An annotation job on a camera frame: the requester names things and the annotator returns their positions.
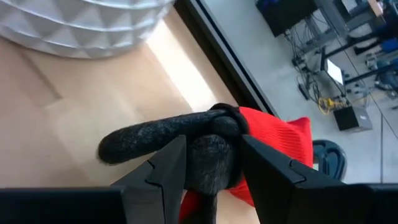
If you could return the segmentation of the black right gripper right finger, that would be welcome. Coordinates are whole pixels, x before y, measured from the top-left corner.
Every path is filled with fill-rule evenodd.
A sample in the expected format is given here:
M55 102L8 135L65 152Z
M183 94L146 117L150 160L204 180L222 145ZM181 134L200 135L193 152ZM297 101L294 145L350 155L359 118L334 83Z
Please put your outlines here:
M337 224L343 184L244 135L243 171L261 224Z

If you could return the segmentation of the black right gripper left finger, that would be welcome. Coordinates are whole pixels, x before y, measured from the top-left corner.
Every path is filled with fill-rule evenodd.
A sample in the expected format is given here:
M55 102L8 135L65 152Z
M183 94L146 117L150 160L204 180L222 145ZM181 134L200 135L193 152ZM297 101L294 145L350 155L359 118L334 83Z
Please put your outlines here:
M122 188L127 224L178 224L186 152L180 135L113 184Z

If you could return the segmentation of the black grey floor box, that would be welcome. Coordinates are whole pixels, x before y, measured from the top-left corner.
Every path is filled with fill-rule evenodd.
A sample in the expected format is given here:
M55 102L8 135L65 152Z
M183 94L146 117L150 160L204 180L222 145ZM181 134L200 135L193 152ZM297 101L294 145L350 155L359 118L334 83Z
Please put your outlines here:
M368 112L364 108L348 106L334 110L337 127L340 131L367 131L373 128Z

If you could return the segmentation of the white-screen monitor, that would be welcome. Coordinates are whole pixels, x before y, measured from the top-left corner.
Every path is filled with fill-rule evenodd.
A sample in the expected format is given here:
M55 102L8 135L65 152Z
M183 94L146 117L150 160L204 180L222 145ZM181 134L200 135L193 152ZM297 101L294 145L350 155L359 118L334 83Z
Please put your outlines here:
M320 70L325 72L338 85L343 86L345 84L342 69L326 56L325 47L321 48Z

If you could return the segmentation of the black cabinet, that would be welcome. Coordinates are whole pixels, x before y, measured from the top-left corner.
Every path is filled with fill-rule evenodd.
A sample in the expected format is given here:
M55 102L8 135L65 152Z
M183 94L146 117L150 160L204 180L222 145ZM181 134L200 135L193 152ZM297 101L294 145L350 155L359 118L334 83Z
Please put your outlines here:
M311 16L321 0L256 0L257 10L262 14L274 37Z

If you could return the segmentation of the succulent in white pot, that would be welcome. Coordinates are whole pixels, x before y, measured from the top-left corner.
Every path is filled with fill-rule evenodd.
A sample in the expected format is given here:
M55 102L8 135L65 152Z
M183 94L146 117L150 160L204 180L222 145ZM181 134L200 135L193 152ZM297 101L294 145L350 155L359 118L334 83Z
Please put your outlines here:
M106 58L141 45L176 0L0 0L0 36L70 58Z

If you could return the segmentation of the black aluminium table frame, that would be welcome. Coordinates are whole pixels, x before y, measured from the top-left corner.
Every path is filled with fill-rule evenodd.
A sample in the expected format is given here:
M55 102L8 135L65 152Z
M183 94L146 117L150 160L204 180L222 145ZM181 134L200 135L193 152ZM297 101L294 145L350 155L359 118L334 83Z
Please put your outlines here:
M234 52L204 1L177 0L174 8L236 102L277 116L271 102Z

